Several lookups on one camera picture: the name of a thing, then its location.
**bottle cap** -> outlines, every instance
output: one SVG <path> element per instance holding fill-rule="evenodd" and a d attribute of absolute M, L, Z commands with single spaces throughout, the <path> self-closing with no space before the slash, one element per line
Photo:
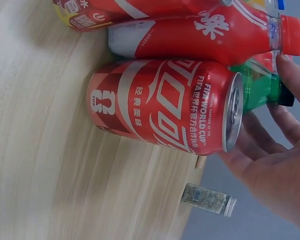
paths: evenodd
<path fill-rule="evenodd" d="M 286 107 L 293 107 L 296 100 L 295 96 L 283 83 L 281 84 L 280 88 L 281 93 L 278 104 Z"/>
<path fill-rule="evenodd" d="M 282 53 L 300 56 L 300 19 L 281 15 Z"/>
<path fill-rule="evenodd" d="M 278 9 L 285 10 L 285 0 L 278 0 Z"/>
<path fill-rule="evenodd" d="M 229 217 L 229 218 L 231 217 L 237 201 L 238 200 L 236 198 L 230 197 L 230 199 L 225 207 L 224 216 Z"/>

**green bottle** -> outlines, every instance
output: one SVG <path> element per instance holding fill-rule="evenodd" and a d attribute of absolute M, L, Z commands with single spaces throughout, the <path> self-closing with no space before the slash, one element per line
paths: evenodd
<path fill-rule="evenodd" d="M 278 103 L 286 107 L 294 105 L 295 97 L 280 77 L 256 61 L 249 60 L 244 65 L 233 66 L 230 69 L 240 72 L 243 76 L 244 114 L 268 103 Z"/>

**small glass jar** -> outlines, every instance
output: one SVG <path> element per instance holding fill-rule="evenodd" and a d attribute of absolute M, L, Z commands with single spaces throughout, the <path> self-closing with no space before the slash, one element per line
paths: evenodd
<path fill-rule="evenodd" d="M 225 193 L 189 183 L 185 186 L 181 202 L 195 208 L 231 217 L 237 199 Z"/>

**yellow label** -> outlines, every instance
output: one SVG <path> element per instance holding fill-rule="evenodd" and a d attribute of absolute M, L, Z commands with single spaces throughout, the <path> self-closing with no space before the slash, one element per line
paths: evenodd
<path fill-rule="evenodd" d="M 64 22 L 64 24 L 66 24 L 68 27 L 73 27 L 71 25 L 70 18 L 72 18 L 73 16 L 78 15 L 78 13 L 69 13 L 68 10 L 64 9 L 61 6 L 58 6 L 56 4 L 53 4 L 53 7 L 56 11 L 56 14 L 59 16 L 59 18 L 62 20 L 62 22 Z"/>
<path fill-rule="evenodd" d="M 76 27 L 70 23 L 70 19 L 74 16 L 79 15 L 78 13 L 76 13 L 76 12 L 69 13 L 67 9 L 64 9 L 62 6 L 58 6 L 56 4 L 53 4 L 53 7 L 56 11 L 56 14 L 64 22 L 64 24 L 66 24 L 68 27 L 74 27 L 74 28 L 79 29 L 78 27 Z M 111 24 L 113 24 L 113 22 L 109 21 L 109 22 L 98 24 L 98 25 L 83 27 L 83 29 L 96 29 L 96 28 L 104 27 L 104 26 L 111 25 Z"/>
<path fill-rule="evenodd" d="M 262 8 L 266 7 L 266 0 L 246 0 L 246 2 L 253 7 L 255 7 L 256 5 L 259 5 Z"/>

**barcode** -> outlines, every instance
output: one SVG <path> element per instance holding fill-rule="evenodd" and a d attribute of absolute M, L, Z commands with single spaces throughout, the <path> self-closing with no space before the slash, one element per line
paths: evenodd
<path fill-rule="evenodd" d="M 73 20 L 75 20 L 78 24 L 86 28 L 96 25 L 96 23 L 93 22 L 90 18 L 88 18 L 85 14 L 74 17 Z"/>
<path fill-rule="evenodd" d="M 199 202 L 201 194 L 202 194 L 202 190 L 201 189 L 196 189 L 194 191 L 194 195 L 193 195 L 192 200 L 195 201 L 195 202 Z"/>

